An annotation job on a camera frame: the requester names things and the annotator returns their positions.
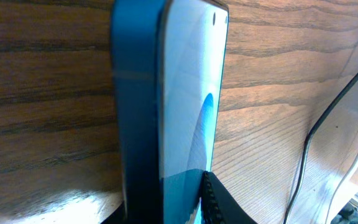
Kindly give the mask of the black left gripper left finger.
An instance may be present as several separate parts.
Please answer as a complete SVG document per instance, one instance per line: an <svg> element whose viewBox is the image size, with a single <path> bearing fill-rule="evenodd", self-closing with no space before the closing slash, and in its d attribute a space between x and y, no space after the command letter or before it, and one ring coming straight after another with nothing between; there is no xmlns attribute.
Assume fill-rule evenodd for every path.
<svg viewBox="0 0 358 224"><path fill-rule="evenodd" d="M126 210L124 203L108 216L101 224L125 224L126 223Z"/></svg>

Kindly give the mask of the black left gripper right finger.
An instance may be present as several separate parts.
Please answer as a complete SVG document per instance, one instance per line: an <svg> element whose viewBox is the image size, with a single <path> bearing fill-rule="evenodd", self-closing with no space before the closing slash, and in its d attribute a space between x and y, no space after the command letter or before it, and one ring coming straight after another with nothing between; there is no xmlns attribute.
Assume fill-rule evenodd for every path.
<svg viewBox="0 0 358 224"><path fill-rule="evenodd" d="M239 206L213 172L204 171L201 213L205 224L257 224Z"/></svg>

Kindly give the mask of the blue screen smartphone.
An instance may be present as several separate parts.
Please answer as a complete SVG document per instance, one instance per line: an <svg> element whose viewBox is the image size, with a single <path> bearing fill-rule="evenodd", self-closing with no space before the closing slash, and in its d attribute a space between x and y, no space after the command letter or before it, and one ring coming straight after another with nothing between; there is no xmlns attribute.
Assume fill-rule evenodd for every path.
<svg viewBox="0 0 358 224"><path fill-rule="evenodd" d="M229 9L116 1L110 47L125 223L199 223L211 169Z"/></svg>

